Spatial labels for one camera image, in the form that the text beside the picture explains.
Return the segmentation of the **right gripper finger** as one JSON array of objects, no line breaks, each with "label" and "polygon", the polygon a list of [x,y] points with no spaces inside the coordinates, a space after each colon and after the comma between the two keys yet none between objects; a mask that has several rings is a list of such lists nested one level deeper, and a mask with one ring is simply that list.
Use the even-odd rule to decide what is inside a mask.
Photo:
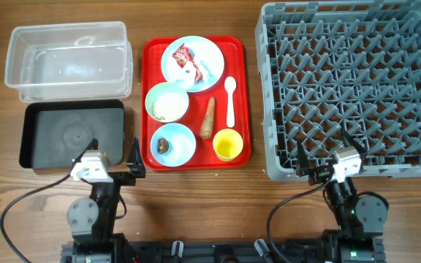
[{"label": "right gripper finger", "polygon": [[361,158],[365,158],[368,155],[367,150],[354,140],[344,128],[340,128],[340,133],[346,148],[353,147],[360,154]]},{"label": "right gripper finger", "polygon": [[297,166],[296,174],[299,177],[309,175],[311,171],[311,165],[308,161],[305,148],[301,141],[297,141]]}]

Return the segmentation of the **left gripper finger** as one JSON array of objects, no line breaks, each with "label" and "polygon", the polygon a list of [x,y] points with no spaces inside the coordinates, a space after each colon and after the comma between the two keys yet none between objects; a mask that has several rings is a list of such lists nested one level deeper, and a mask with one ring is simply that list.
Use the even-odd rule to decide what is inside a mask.
[{"label": "left gripper finger", "polygon": [[90,143],[86,146],[86,148],[81,152],[81,154],[72,160],[73,163],[78,163],[80,162],[83,154],[88,151],[88,150],[97,150],[98,149],[98,139],[93,138]]},{"label": "left gripper finger", "polygon": [[134,138],[132,141],[132,146],[126,159],[126,166],[135,178],[145,178],[145,165],[140,153],[140,143],[137,138]]}]

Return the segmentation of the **brown food scrap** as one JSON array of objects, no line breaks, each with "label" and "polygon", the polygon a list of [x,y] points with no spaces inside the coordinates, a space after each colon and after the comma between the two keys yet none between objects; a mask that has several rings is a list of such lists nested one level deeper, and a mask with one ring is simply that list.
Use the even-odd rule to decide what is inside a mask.
[{"label": "brown food scrap", "polygon": [[169,146],[170,146],[169,142],[164,137],[160,138],[159,145],[158,145],[158,152],[160,154],[168,152]]}]

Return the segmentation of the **light blue bowl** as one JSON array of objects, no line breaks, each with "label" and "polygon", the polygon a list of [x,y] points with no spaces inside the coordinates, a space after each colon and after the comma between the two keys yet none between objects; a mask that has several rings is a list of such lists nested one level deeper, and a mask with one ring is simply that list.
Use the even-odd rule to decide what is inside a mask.
[{"label": "light blue bowl", "polygon": [[[159,140],[165,139],[168,150],[159,152]],[[159,127],[150,141],[152,156],[161,165],[179,167],[190,161],[196,151],[196,138],[187,126],[180,123],[168,123]]]}]

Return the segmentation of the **white rice grains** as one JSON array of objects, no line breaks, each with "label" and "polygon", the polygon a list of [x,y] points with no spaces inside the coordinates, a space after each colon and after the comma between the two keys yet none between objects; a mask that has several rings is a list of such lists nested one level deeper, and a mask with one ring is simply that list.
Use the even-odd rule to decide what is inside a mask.
[{"label": "white rice grains", "polygon": [[153,103],[153,116],[159,121],[176,121],[184,115],[187,107],[187,98],[180,94],[163,94]]}]

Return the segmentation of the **green bowl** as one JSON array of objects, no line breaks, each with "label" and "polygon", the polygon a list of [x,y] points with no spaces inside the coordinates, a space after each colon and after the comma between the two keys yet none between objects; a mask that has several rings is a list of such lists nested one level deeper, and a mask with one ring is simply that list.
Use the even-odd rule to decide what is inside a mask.
[{"label": "green bowl", "polygon": [[[159,121],[158,119],[155,119],[153,116],[153,103],[163,94],[169,94],[169,93],[176,93],[176,94],[180,94],[182,97],[187,98],[188,100],[188,107],[186,109],[186,111],[189,108],[189,95],[188,93],[182,89],[182,87],[180,87],[178,84],[175,83],[169,83],[169,82],[165,82],[165,83],[159,83],[157,85],[155,85],[146,95],[145,97],[145,109],[146,112],[155,120],[155,121]],[[165,121],[159,121],[161,123],[172,123],[172,122],[165,122]]]}]

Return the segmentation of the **orange carrot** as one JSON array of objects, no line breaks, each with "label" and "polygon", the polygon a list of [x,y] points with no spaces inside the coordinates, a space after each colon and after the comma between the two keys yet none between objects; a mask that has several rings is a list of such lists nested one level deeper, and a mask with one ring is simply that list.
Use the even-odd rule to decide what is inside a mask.
[{"label": "orange carrot", "polygon": [[208,100],[208,106],[206,109],[205,117],[201,125],[200,136],[201,138],[207,140],[210,139],[213,133],[213,120],[214,120],[214,111],[215,111],[216,100],[212,96]]}]

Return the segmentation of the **yellow plastic cup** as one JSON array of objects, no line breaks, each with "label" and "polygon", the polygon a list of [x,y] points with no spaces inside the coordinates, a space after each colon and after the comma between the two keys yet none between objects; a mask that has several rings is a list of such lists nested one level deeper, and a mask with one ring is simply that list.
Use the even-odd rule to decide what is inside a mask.
[{"label": "yellow plastic cup", "polygon": [[222,129],[213,138],[213,149],[221,161],[232,161],[243,150],[243,138],[234,129]]}]

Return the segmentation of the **light blue plate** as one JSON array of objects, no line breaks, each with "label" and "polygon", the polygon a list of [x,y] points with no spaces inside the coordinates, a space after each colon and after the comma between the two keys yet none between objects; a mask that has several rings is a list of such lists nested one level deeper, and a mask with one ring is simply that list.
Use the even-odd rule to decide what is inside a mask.
[{"label": "light blue plate", "polygon": [[[209,68],[212,75],[208,82],[194,84],[192,88],[185,89],[182,83],[173,80],[173,75],[179,67],[172,58],[172,53],[181,44],[189,47],[194,55],[199,56],[206,67]],[[187,92],[196,93],[209,89],[218,82],[224,71],[224,57],[217,45],[207,38],[198,36],[181,37],[166,47],[161,59],[161,69],[167,82],[178,84]]]}]

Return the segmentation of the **red snack wrapper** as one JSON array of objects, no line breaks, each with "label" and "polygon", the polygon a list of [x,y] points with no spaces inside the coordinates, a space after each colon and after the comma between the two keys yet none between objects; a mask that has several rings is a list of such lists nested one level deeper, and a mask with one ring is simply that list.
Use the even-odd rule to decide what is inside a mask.
[{"label": "red snack wrapper", "polygon": [[178,49],[172,53],[172,57],[175,59],[177,65],[184,69],[186,73],[191,73],[191,71],[194,70],[194,81],[196,83],[202,81],[203,73],[194,61],[194,57],[187,46],[181,44]]}]

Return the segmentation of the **white tissue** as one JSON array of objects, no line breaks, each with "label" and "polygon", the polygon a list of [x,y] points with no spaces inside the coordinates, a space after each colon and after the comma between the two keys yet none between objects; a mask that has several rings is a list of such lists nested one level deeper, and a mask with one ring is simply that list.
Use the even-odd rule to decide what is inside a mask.
[{"label": "white tissue", "polygon": [[[191,54],[194,57],[194,61],[196,62],[196,64],[200,68],[201,72],[203,73],[203,79],[199,83],[208,82],[209,79],[211,78],[211,75],[212,75],[211,71],[209,70],[209,68],[206,67],[206,65],[204,64],[204,62],[202,61],[202,59],[199,56],[195,56],[192,51],[191,51]],[[174,73],[173,77],[174,77],[173,80],[182,83],[183,87],[185,89],[190,89],[190,88],[193,87],[194,84],[199,84],[199,83],[196,83],[194,81],[194,70],[192,70],[191,73],[186,73],[184,69],[179,67],[178,71]]]}]

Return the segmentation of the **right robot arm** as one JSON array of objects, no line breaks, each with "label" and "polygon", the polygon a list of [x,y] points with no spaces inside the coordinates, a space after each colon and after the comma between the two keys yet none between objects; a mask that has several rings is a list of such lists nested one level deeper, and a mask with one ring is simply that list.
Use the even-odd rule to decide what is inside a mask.
[{"label": "right robot arm", "polygon": [[334,159],[311,167],[305,148],[297,143],[297,174],[308,183],[321,183],[323,198],[335,216],[337,229],[326,229],[317,239],[289,242],[287,254],[296,262],[374,262],[386,261],[383,235],[389,203],[381,195],[359,192],[352,177],[363,171],[367,150],[345,129],[340,129],[344,146],[334,151]]}]

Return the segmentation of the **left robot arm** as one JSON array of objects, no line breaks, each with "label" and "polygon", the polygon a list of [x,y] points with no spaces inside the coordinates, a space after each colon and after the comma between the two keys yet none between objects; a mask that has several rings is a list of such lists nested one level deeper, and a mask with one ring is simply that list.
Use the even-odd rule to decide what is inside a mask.
[{"label": "left robot arm", "polygon": [[135,139],[126,160],[125,172],[111,172],[110,160],[98,149],[93,138],[86,149],[72,160],[70,176],[75,181],[91,185],[89,197],[77,199],[67,211],[67,221],[74,240],[71,247],[62,248],[61,262],[139,262],[140,256],[125,235],[113,232],[121,197],[121,187],[134,186],[136,179],[145,177],[145,165],[140,155],[140,143]]}]

